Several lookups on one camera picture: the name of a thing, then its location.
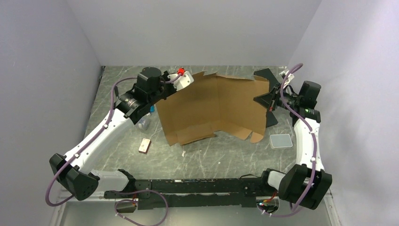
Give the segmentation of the brown cardboard box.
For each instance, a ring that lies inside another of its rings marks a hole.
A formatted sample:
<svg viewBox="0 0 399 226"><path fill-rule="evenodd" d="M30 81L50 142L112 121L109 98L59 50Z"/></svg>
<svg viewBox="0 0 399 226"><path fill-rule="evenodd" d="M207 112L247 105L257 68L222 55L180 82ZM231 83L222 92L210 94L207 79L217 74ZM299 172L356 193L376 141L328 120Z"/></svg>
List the brown cardboard box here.
<svg viewBox="0 0 399 226"><path fill-rule="evenodd" d="M170 146L215 137L216 131L260 142L266 130L266 108L254 98L269 92L260 76L235 78L217 73L193 75L194 82L156 104Z"/></svg>

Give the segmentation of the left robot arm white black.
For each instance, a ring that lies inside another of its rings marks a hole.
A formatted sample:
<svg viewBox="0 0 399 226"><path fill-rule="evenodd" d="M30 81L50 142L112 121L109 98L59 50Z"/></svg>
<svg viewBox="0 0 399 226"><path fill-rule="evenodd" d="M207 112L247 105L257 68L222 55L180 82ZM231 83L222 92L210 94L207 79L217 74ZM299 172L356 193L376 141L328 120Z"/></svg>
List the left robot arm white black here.
<svg viewBox="0 0 399 226"><path fill-rule="evenodd" d="M49 198L52 185L61 184L72 198L82 201L96 192L114 192L128 198L136 190L136 179L127 171L98 171L94 165L115 140L134 127L152 106L194 82L189 71L176 73L145 67L133 77L135 83L123 94L117 85L111 89L111 105L105 118L78 145L65 154L54 154L49 164L54 177L46 190L46 203L57 206Z"/></svg>

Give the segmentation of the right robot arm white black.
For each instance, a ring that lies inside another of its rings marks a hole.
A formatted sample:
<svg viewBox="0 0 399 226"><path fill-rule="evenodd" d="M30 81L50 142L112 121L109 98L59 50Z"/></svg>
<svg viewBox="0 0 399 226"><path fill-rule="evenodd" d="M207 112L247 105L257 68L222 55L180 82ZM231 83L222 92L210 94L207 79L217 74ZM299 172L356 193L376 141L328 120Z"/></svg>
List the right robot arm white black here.
<svg viewBox="0 0 399 226"><path fill-rule="evenodd" d="M332 185L332 175L325 172L319 145L321 115L315 109L321 86L304 81L299 93L288 94L277 84L266 94L254 97L254 101L269 112L277 107L290 111L296 137L296 161L288 171L282 173L267 169L259 183L264 195L277 190L279 198L299 207L316 209Z"/></svg>

